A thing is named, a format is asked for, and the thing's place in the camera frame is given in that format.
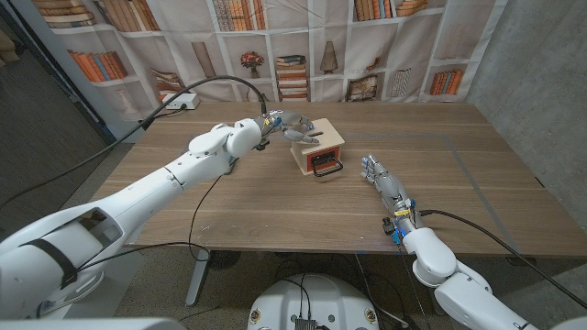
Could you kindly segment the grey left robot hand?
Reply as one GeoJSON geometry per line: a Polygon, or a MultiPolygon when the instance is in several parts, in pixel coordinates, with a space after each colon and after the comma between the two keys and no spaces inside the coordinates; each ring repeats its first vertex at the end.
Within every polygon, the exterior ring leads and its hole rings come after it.
{"type": "Polygon", "coordinates": [[[296,112],[272,110],[267,115],[256,119],[260,126],[260,143],[267,144],[269,135],[282,132],[283,136],[293,142],[318,144],[319,140],[308,132],[315,128],[311,119],[296,112]]]}

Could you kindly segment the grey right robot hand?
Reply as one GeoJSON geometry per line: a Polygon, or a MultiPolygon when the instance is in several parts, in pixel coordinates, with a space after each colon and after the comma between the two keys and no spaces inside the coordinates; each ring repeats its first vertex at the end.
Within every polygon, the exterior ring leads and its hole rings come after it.
{"type": "Polygon", "coordinates": [[[415,209],[415,200],[410,198],[402,182],[370,154],[361,162],[361,176],[375,187],[382,197],[382,204],[392,215],[393,225],[404,235],[424,227],[420,214],[415,209]]]}

